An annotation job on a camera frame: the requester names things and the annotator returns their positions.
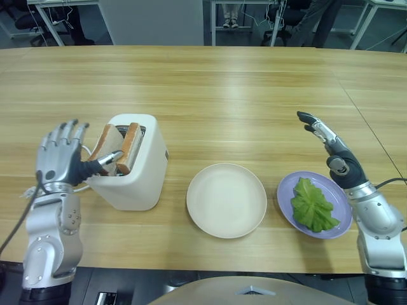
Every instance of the white plate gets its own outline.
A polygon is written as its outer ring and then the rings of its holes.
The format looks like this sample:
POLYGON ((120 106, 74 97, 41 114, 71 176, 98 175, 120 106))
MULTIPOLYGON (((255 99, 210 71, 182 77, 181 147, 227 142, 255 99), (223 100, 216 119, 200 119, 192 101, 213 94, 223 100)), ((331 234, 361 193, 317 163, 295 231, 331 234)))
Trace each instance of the white plate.
POLYGON ((229 163, 208 166, 186 193, 191 218, 206 233, 237 238, 257 228, 267 209, 266 191, 248 169, 229 163))

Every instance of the bread slice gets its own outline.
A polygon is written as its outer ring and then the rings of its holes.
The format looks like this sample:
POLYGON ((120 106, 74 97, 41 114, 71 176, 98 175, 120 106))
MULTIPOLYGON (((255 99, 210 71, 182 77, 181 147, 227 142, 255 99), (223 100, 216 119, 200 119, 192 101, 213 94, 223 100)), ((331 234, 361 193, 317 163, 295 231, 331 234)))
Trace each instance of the bread slice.
POLYGON ((119 171, 121 171, 123 175, 128 175, 132 170, 141 141, 142 132, 140 125, 131 123, 128 127, 123 145, 121 146, 123 156, 116 162, 119 171))
MULTIPOLYGON (((97 141, 96 148, 89 157, 89 161, 96 160, 113 151, 121 149, 123 144, 123 136, 117 130, 117 128, 112 124, 105 125, 102 135, 100 135, 97 141)), ((116 175, 116 164, 112 162, 111 164, 105 165, 104 169, 107 173, 101 173, 102 175, 115 176, 116 175)))

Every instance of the green lettuce leaf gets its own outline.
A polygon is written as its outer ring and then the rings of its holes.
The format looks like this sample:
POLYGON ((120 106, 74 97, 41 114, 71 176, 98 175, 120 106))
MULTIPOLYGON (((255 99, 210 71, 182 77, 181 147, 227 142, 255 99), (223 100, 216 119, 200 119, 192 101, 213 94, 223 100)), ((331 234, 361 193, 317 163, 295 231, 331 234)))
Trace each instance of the green lettuce leaf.
POLYGON ((291 204, 297 222, 316 233, 330 230, 340 223, 331 217, 333 204, 325 199, 321 189, 314 186, 310 179, 300 178, 294 191, 296 196, 291 199, 291 204))

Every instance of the robotic arm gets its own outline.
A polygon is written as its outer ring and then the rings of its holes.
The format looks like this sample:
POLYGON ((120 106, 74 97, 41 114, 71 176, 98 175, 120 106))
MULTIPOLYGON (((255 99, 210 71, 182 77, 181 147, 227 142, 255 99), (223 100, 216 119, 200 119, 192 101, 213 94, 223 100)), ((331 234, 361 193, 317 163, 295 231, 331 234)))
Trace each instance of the robotic arm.
POLYGON ((82 256, 79 198, 72 187, 116 161, 115 151, 95 161, 81 161, 81 143, 89 124, 62 123, 38 148, 36 178, 44 195, 34 199, 27 218, 29 246, 24 259, 20 304, 68 305, 71 282, 82 256))
POLYGON ((297 112, 305 130, 321 139, 331 178, 345 191, 359 229, 357 247, 369 302, 407 304, 407 260, 400 237, 404 219, 366 178, 350 149, 319 118, 297 112))

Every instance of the purple plate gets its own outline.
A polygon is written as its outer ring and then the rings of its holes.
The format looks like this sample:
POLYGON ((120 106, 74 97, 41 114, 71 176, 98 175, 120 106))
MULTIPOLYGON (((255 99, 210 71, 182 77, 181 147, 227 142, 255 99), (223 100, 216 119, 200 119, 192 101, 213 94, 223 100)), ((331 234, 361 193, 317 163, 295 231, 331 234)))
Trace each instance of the purple plate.
POLYGON ((345 193, 342 189, 332 180, 325 176, 313 172, 294 172, 285 176, 279 184, 277 189, 277 201, 279 202, 280 209, 286 219, 301 232, 316 238, 333 239, 345 234, 352 224, 352 209, 348 204, 345 193), (332 217, 340 220, 340 224, 336 227, 315 233, 309 230, 303 224, 298 223, 293 217, 293 206, 291 199, 295 197, 294 187, 297 185, 300 178, 309 178, 316 187, 322 189, 325 198, 333 204, 332 217))

